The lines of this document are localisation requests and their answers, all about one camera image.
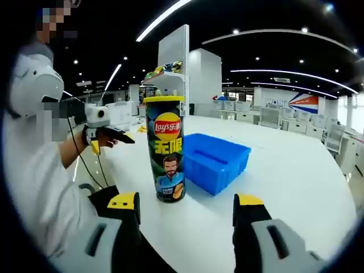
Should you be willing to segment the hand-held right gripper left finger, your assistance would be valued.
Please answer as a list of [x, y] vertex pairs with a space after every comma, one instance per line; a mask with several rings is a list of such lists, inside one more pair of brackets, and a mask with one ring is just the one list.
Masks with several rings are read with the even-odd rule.
[[140, 230], [138, 192], [97, 192], [97, 215], [52, 263], [59, 272], [173, 272]]

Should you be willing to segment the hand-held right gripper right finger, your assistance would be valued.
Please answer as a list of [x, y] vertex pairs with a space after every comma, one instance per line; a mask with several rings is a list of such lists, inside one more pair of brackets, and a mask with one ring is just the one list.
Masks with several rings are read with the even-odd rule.
[[321, 272], [325, 266], [298, 233], [273, 219], [253, 195], [234, 195], [233, 228], [234, 272]]

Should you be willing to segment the person's left hand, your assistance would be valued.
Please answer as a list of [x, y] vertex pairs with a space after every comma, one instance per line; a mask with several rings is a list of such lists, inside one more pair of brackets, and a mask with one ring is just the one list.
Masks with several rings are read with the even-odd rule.
[[97, 139], [100, 147], [113, 148], [116, 144], [118, 144], [117, 139], [111, 138], [101, 131], [98, 133]]

